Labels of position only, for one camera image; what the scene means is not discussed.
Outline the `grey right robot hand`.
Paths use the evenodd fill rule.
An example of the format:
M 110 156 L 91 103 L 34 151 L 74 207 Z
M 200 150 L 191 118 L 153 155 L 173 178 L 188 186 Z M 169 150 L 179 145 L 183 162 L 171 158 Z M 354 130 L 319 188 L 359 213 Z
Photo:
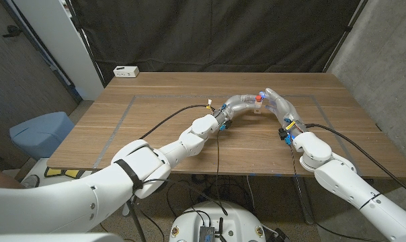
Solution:
M 296 108 L 280 94 L 266 88 L 263 98 L 268 102 L 265 108 L 275 114 L 283 129 L 288 130 L 294 136 L 308 131 Z

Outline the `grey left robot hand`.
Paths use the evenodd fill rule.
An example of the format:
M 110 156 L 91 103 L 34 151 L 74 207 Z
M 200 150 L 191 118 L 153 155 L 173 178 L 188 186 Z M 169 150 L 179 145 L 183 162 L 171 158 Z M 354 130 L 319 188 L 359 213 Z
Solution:
M 259 110 L 262 103 L 257 102 L 256 97 L 256 95 L 234 95 L 216 110 L 213 116 L 216 118 L 218 124 L 221 125 L 246 110 Z

